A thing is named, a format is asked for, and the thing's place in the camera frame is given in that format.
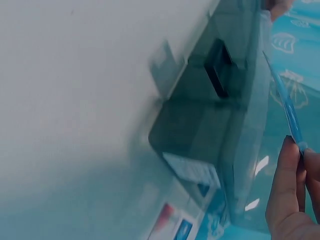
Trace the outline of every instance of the sticker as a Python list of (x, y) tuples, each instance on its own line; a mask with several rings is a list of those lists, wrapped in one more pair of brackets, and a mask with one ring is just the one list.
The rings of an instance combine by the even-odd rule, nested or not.
[(221, 187), (216, 168), (209, 163), (164, 152), (164, 159), (182, 179), (207, 186)]
[(147, 240), (194, 240), (197, 232), (192, 217), (165, 203)]

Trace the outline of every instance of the fingernail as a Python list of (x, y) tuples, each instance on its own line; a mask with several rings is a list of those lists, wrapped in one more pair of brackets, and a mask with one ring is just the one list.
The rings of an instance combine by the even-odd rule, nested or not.
[(305, 153), (315, 153), (315, 151), (313, 151), (311, 148), (307, 148), (306, 150), (304, 150)]

